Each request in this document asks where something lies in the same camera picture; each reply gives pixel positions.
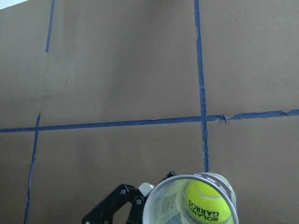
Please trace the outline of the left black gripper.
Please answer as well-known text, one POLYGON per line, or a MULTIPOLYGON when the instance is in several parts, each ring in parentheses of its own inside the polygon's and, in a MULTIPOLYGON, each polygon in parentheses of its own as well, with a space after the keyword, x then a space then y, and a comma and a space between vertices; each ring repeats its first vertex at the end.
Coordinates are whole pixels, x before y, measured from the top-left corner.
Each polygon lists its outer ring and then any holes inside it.
POLYGON ((155 188, 154 185, 144 182, 138 188, 120 184, 103 201, 95 206, 82 218, 83 224, 112 224, 115 213, 125 204, 130 203, 131 208, 126 224, 143 224, 145 203, 155 188))

